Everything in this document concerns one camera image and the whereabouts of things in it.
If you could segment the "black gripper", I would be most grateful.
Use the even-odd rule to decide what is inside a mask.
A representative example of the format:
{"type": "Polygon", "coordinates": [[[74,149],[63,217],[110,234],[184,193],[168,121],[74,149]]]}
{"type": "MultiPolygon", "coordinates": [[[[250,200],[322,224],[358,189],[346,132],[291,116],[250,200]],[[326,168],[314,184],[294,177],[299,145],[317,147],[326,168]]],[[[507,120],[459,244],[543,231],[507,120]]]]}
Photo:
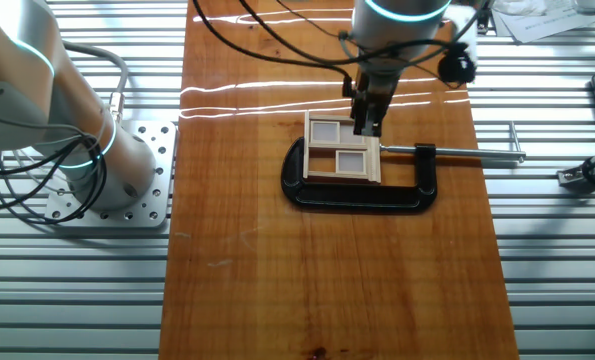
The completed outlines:
{"type": "MultiPolygon", "coordinates": [[[[370,105],[377,105],[382,110],[388,109],[399,78],[397,73],[373,73],[359,69],[354,79],[344,79],[342,95],[351,99],[355,135],[364,136],[365,110],[370,105]]],[[[367,112],[367,127],[369,136],[382,134],[382,114],[379,111],[367,112]]]]}

